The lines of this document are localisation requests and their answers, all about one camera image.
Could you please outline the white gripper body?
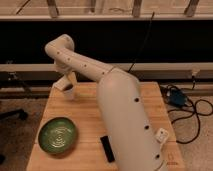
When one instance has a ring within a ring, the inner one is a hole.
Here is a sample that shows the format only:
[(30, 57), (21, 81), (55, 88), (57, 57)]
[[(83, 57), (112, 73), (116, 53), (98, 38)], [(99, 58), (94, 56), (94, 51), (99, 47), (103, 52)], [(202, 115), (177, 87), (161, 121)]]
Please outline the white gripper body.
[(54, 66), (56, 71), (65, 75), (72, 84), (77, 83), (76, 74), (69, 66), (57, 61), (54, 62)]

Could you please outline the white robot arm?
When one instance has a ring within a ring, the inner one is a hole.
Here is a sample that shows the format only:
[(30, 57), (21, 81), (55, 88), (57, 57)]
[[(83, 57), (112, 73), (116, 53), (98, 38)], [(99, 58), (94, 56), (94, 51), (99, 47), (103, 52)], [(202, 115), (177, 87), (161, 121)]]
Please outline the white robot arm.
[(97, 83), (97, 102), (119, 171), (168, 171), (135, 76), (76, 53), (67, 34), (47, 43), (45, 52), (61, 71), (72, 69)]

